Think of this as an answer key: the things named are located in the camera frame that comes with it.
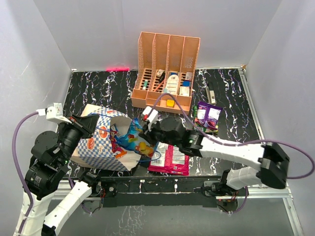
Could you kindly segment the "colourful candy packet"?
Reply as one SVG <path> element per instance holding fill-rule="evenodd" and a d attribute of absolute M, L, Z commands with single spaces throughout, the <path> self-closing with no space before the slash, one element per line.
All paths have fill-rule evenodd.
<path fill-rule="evenodd" d="M 115 136 L 116 144 L 137 154 L 153 157 L 157 146 L 151 145 L 144 138 L 140 137 L 142 132 L 142 126 L 139 124 L 138 118 L 135 118 L 132 120 L 126 134 L 121 135 L 118 133 Z"/>

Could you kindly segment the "pink snack packet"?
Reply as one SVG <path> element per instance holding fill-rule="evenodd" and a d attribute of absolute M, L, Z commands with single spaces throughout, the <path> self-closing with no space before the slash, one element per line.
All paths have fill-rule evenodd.
<path fill-rule="evenodd" d="M 148 171 L 171 175 L 189 175 L 189 156 L 181 153 L 178 147 L 159 143 Z"/>

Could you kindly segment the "checkered paper bag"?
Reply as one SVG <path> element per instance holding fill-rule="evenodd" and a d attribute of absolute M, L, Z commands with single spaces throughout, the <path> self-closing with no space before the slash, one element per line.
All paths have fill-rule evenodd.
<path fill-rule="evenodd" d="M 82 167 L 124 172 L 130 171 L 138 163 L 148 163 L 153 160 L 154 155 L 147 157 L 123 147 L 121 152 L 113 153 L 111 150 L 110 130 L 117 131 L 121 135 L 126 134 L 133 118 L 110 108 L 86 105 L 82 115 L 93 114 L 99 115 L 94 135 L 79 142 L 72 155 L 72 161 Z"/>

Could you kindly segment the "green snack packet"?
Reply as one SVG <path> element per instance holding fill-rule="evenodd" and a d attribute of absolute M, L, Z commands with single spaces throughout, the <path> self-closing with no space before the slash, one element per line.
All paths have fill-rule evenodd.
<path fill-rule="evenodd" d="M 205 133 L 217 133 L 221 109 L 212 105 L 198 105 L 193 108 L 194 123 Z"/>

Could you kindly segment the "purple snack packet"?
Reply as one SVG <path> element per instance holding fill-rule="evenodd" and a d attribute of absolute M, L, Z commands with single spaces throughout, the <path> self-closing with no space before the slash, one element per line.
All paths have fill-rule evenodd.
<path fill-rule="evenodd" d="M 199 101 L 195 122 L 203 128 L 217 130 L 217 123 L 221 114 L 222 108 Z"/>

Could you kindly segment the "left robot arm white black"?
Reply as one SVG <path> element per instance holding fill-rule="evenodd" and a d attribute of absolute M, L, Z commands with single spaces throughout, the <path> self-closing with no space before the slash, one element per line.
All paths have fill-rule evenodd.
<path fill-rule="evenodd" d="M 30 168 L 25 175 L 16 153 L 17 134 L 22 125 L 18 123 L 12 139 L 12 155 L 24 194 L 14 235 L 57 236 L 81 203 L 101 192 L 100 178 L 86 171 L 55 209 L 47 212 L 79 141 L 93 136 L 98 119 L 98 114 L 60 116 L 57 132 L 45 131 L 36 138 L 31 149 Z"/>

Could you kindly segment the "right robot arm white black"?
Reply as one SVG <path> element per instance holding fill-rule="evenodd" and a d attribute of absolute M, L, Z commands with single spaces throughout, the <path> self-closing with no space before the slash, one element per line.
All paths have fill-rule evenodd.
<path fill-rule="evenodd" d="M 218 182 L 204 184 L 202 190 L 207 196 L 233 195 L 238 190 L 256 184 L 274 189 L 286 187 L 289 158 L 277 144 L 244 145 L 229 142 L 222 145 L 218 138 L 209 140 L 198 130 L 186 129 L 180 121 L 167 117 L 160 121 L 143 118 L 145 125 L 140 136 L 150 144 L 172 145 L 187 156 L 220 158 L 245 167 L 225 170 Z"/>

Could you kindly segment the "white small box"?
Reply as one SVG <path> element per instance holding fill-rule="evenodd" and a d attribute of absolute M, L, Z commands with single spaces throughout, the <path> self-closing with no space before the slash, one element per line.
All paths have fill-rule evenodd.
<path fill-rule="evenodd" d="M 179 95 L 190 96 L 190 87 L 180 86 Z"/>

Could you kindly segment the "white label bottle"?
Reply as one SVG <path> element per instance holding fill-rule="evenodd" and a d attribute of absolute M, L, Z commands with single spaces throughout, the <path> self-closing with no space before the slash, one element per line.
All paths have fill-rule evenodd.
<path fill-rule="evenodd" d="M 169 93 L 172 95 L 177 95 L 179 90 L 179 77 L 176 74 L 170 75 L 166 81 L 166 85 L 164 86 L 164 93 Z"/>

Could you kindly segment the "green white glue stick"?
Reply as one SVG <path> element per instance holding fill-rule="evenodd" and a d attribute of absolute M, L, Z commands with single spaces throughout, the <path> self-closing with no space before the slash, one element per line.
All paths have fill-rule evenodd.
<path fill-rule="evenodd" d="M 148 85 L 148 80 L 145 80 L 142 89 L 146 90 L 147 85 Z"/>

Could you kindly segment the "pink marker strip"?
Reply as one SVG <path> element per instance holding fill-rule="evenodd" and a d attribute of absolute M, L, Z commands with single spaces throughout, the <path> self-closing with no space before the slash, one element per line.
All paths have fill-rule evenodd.
<path fill-rule="evenodd" d="M 106 71 L 129 71 L 130 68 L 126 66 L 110 66 L 106 68 Z"/>

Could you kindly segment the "black grey stapler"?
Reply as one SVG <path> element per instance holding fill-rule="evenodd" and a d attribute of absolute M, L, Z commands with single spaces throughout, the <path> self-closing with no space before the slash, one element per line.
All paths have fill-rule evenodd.
<path fill-rule="evenodd" d="M 217 101 L 216 101 L 216 98 L 215 98 L 214 86 L 213 86 L 212 82 L 208 82 L 207 83 L 206 94 L 207 94 L 208 102 L 211 105 L 216 105 Z"/>

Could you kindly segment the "peach desk organizer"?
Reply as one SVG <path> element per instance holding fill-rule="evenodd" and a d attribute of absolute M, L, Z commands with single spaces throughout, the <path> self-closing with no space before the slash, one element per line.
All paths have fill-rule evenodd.
<path fill-rule="evenodd" d="M 131 95 L 132 105 L 137 108 L 156 106 L 156 110 L 179 114 L 190 111 L 192 85 L 200 47 L 199 37 L 141 32 L 138 39 L 138 78 Z M 180 86 L 190 87 L 190 96 L 164 93 L 170 75 L 179 77 Z M 148 80 L 146 90 L 144 81 Z M 156 85 L 164 81 L 163 87 L 154 92 Z M 175 101 L 173 108 L 166 106 L 167 99 Z"/>

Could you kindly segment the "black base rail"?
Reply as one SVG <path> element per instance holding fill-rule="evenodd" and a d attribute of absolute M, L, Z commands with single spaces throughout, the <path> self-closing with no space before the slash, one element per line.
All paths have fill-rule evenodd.
<path fill-rule="evenodd" d="M 215 195 L 211 185 L 219 177 L 102 177 L 105 190 L 103 207 L 124 206 L 202 206 L 235 210 L 237 200 L 246 196 L 245 188 L 236 193 Z"/>

